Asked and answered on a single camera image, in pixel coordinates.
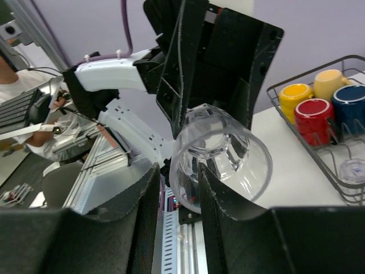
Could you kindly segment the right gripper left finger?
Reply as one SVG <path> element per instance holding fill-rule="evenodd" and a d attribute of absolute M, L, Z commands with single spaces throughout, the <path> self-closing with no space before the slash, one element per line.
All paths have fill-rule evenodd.
<path fill-rule="evenodd" d="M 3 209 L 2 273 L 151 273 L 160 168 L 102 204 L 71 209 Z"/>

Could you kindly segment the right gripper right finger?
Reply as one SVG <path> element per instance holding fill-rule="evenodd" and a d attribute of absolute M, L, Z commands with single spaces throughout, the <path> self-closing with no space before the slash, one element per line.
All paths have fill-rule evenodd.
<path fill-rule="evenodd" d="M 363 207 L 265 209 L 198 172 L 209 273 L 363 273 Z"/>

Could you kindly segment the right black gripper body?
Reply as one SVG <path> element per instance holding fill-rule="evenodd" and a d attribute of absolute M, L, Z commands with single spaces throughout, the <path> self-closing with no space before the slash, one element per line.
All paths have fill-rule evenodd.
<path fill-rule="evenodd" d="M 209 1 L 145 1 L 143 10 L 163 56 L 151 74 L 172 135 L 182 130 L 188 110 L 203 103 L 251 128 L 284 30 Z"/>

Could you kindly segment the clear glass cup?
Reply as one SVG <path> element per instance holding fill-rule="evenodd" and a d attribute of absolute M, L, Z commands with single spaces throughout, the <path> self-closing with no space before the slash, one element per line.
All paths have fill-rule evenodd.
<path fill-rule="evenodd" d="M 364 183 L 364 160 L 348 159 L 339 168 L 340 180 L 344 183 L 358 186 Z"/>
<path fill-rule="evenodd" d="M 273 162 L 264 143 L 224 110 L 202 104 L 187 111 L 171 158 L 169 182 L 185 208 L 201 212 L 199 165 L 254 202 L 267 189 Z"/>

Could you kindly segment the red mug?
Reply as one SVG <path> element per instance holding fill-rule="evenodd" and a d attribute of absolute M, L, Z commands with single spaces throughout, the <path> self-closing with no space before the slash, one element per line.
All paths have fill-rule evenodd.
<path fill-rule="evenodd" d="M 301 102 L 296 106 L 294 115 L 298 132 L 311 146 L 328 145 L 340 136 L 334 107 L 324 99 L 311 98 Z"/>

